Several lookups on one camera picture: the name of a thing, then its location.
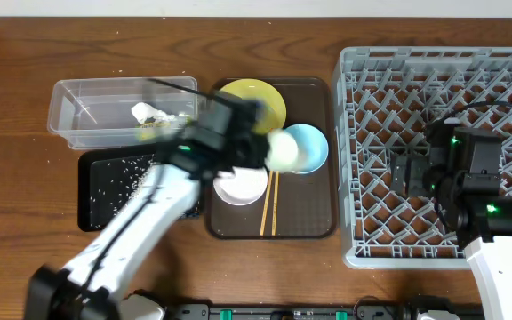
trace brown tray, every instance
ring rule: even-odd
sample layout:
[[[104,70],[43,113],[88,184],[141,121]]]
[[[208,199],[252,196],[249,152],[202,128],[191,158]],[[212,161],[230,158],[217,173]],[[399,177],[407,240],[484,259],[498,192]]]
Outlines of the brown tray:
[[[213,86],[218,90],[236,78],[222,79]],[[264,236],[260,225],[266,194],[245,206],[220,200],[214,188],[207,186],[204,224],[219,239],[311,239],[330,236],[337,226],[337,190],[332,155],[333,123],[330,93],[321,79],[314,77],[264,78],[281,94],[287,109],[284,128],[292,124],[311,124],[329,141],[329,157],[317,171],[306,175],[280,174],[277,196],[276,235],[271,235],[273,181],[268,200]]]

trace green clip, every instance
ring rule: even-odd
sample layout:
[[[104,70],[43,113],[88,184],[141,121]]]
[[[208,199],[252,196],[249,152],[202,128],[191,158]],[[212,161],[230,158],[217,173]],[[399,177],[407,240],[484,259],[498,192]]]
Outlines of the green clip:
[[[220,312],[220,320],[232,320],[232,310],[222,310]]]
[[[347,312],[345,312],[345,311],[337,311],[335,313],[335,319],[336,320],[347,320]]]

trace clear plastic container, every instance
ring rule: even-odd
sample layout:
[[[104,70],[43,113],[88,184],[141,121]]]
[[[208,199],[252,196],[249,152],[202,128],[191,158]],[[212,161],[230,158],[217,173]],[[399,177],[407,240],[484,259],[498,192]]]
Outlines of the clear plastic container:
[[[196,89],[190,76],[160,77],[174,84]],[[145,78],[61,80],[52,90],[48,130],[68,141],[72,149],[112,148],[146,143],[152,129],[144,128],[132,115],[132,107],[146,102],[178,116],[163,128],[170,136],[184,119],[197,117],[196,95],[147,83]]]

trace dish rack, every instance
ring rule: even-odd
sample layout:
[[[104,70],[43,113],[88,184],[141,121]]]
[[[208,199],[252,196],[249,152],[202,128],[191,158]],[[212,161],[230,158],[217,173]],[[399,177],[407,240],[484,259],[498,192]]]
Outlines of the dish rack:
[[[390,191],[390,157],[425,156],[424,125],[470,102],[512,102],[512,48],[352,47],[332,79],[343,260],[350,268],[469,268],[430,199]],[[458,114],[502,137],[512,196],[512,109]]]

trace white wall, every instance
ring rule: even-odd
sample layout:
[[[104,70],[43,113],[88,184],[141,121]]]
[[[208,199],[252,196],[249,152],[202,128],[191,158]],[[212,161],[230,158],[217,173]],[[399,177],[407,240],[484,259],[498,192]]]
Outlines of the white wall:
[[[0,16],[512,18],[512,0],[0,0]]]

